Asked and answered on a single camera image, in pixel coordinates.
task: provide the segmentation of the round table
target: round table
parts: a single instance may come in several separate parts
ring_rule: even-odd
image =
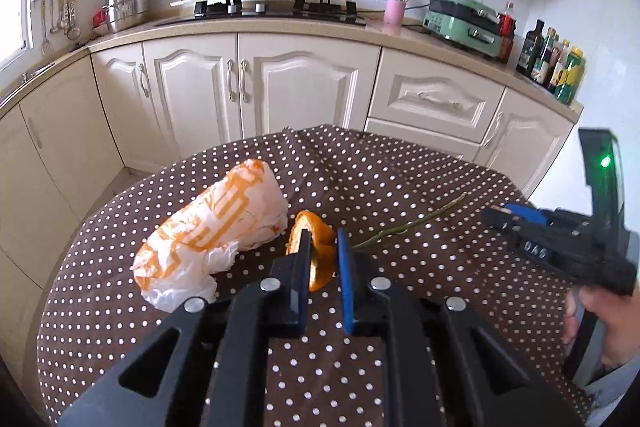
[[[489,204],[523,201],[502,174],[416,144],[323,125],[255,137],[196,154],[124,190],[78,233],[60,267],[38,335],[38,373],[52,423],[133,344],[166,316],[132,279],[143,239],[168,216],[247,158],[273,170],[289,201],[360,243],[379,227],[402,225],[466,199],[442,217],[371,245],[380,271],[416,296],[461,296],[513,344],[580,415],[590,403],[561,374],[564,295],[570,285],[508,251],[481,223]],[[268,273],[287,235],[244,252],[218,274],[220,298]],[[272,340],[265,425],[383,426],[383,346],[349,338],[340,322],[337,280],[310,295],[300,340]]]

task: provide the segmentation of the green appliance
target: green appliance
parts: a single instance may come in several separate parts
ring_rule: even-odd
[[[495,58],[500,52],[500,19],[476,0],[430,0],[422,26],[460,46]]]

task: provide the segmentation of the window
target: window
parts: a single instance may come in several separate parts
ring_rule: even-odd
[[[30,8],[30,0],[0,0],[0,69],[33,47]]]

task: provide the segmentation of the white and orange wrapper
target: white and orange wrapper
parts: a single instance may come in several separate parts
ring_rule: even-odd
[[[287,228],[287,200],[267,163],[249,159],[152,233],[133,260],[133,277],[155,308],[174,311],[189,297],[215,300],[210,275],[229,270],[239,251]]]

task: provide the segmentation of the pink cup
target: pink cup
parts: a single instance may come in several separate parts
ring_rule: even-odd
[[[402,25],[406,3],[399,0],[386,0],[384,21],[387,24]]]

